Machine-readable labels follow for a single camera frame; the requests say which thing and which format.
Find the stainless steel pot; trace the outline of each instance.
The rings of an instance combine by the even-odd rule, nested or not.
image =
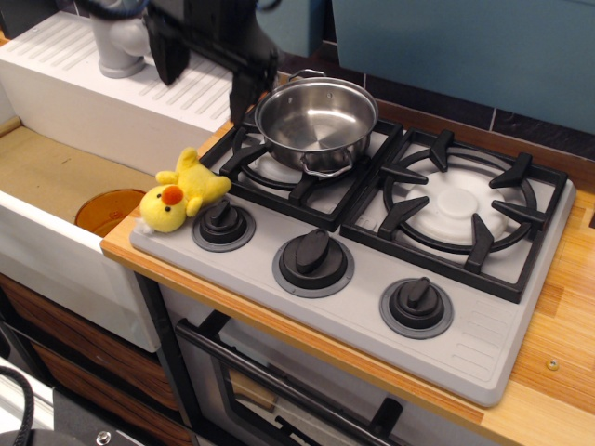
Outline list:
[[[256,109],[258,130],[280,163],[317,177],[336,177],[364,154],[378,106],[363,88],[341,79],[292,79]]]

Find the black cable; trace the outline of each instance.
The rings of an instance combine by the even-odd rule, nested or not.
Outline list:
[[[139,0],[139,3],[135,7],[131,7],[130,9],[123,9],[115,7],[106,7],[94,0],[74,0],[76,4],[86,9],[89,12],[89,14],[96,16],[100,19],[111,21],[135,18],[138,14],[144,11],[144,9],[147,7],[150,1],[151,0]]]
[[[33,410],[34,410],[34,399],[33,390],[29,381],[14,369],[0,366],[0,374],[4,374],[15,381],[19,386],[22,387],[23,396],[25,397],[25,410],[23,411],[22,422],[20,423],[19,433],[15,438],[13,446],[26,446],[29,441],[29,435],[31,434],[31,428],[33,426]]]

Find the duck beak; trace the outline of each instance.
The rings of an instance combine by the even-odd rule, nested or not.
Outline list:
[[[161,201],[168,206],[178,204],[183,198],[184,191],[178,186],[168,186],[161,194]]]

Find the black burner grate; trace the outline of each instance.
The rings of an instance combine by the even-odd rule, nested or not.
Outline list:
[[[213,166],[224,162],[217,173],[231,180],[230,194],[313,226],[333,231],[344,221],[348,211],[362,193],[370,173],[382,165],[386,156],[399,145],[403,137],[401,125],[386,121],[379,121],[374,131],[387,136],[381,147],[371,157],[361,157],[350,171],[335,178],[320,179],[303,174],[299,182],[290,183],[261,176],[249,165],[268,150],[266,145],[259,143],[243,147],[246,137],[255,133],[255,127],[249,123],[228,132],[201,162],[214,171],[217,169]],[[339,182],[344,182],[346,191],[331,211],[323,212],[311,205],[312,196],[324,194],[324,188]],[[275,193],[277,190],[287,194]]]
[[[407,150],[414,143],[427,149],[410,154]],[[395,203],[392,194],[393,186],[396,183],[427,184],[428,179],[410,167],[420,160],[428,159],[438,171],[447,172],[450,156],[501,171],[501,174],[495,176],[489,183],[492,189],[518,188],[524,198],[524,205],[496,200],[492,202],[492,207],[496,211],[519,224],[516,230],[503,239],[495,241],[480,216],[474,214],[471,220],[473,244],[458,245],[435,240],[407,222],[425,207],[430,199],[419,197]],[[547,183],[552,187],[549,202],[543,212],[537,210],[536,195],[529,182],[530,179]],[[396,151],[389,155],[387,161],[375,172],[373,180],[369,182],[366,191],[341,226],[340,233],[358,243],[424,269],[518,303],[521,301],[522,291],[529,280],[566,179],[567,176],[563,172],[532,164],[531,156],[526,153],[522,153],[517,158],[508,157],[501,153],[458,143],[455,141],[454,134],[449,131],[436,136],[412,129],[401,140]],[[360,226],[358,224],[360,217],[379,192],[383,194],[387,210],[386,217],[377,230]],[[397,237],[399,232],[405,234],[407,238]],[[520,240],[529,241],[531,247],[522,264],[518,281],[506,282],[482,271],[485,260],[492,253],[506,250]],[[465,256],[466,261],[461,263],[452,260],[448,256],[441,256],[440,252]]]

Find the grey stove panel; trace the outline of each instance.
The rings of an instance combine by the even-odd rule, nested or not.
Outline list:
[[[232,196],[228,197],[231,203],[249,211],[257,226],[253,239],[233,252],[211,253],[196,246],[191,236],[191,220],[169,234],[145,233],[139,224],[130,241],[138,249],[174,266],[464,398],[491,406],[498,403],[508,382],[574,197],[575,188],[568,181],[520,304],[374,251],[341,237],[338,230],[331,236],[344,243],[355,259],[350,283],[329,297],[297,297],[274,280],[272,262],[281,246],[314,227]],[[391,330],[382,320],[380,300],[394,282],[422,276],[450,296],[454,317],[443,334],[416,340]]]

